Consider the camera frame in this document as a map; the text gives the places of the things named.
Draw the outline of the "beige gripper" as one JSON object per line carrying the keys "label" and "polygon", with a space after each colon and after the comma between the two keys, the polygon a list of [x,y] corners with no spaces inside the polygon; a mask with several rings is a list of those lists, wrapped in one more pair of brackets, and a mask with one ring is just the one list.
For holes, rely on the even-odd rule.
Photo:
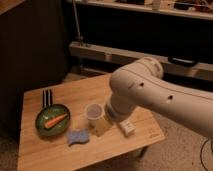
{"label": "beige gripper", "polygon": [[96,136],[102,136],[112,127],[112,123],[108,120],[108,118],[105,115],[102,115],[99,118],[92,120],[90,122],[90,126],[91,131]]}

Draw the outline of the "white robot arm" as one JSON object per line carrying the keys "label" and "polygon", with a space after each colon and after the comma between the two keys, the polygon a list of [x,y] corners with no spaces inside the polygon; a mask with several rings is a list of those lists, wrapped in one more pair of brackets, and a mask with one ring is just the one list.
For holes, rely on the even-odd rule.
{"label": "white robot arm", "polygon": [[213,93],[175,85],[162,77],[163,67],[152,57],[115,70],[109,78],[106,115],[121,122],[140,106],[213,140]]}

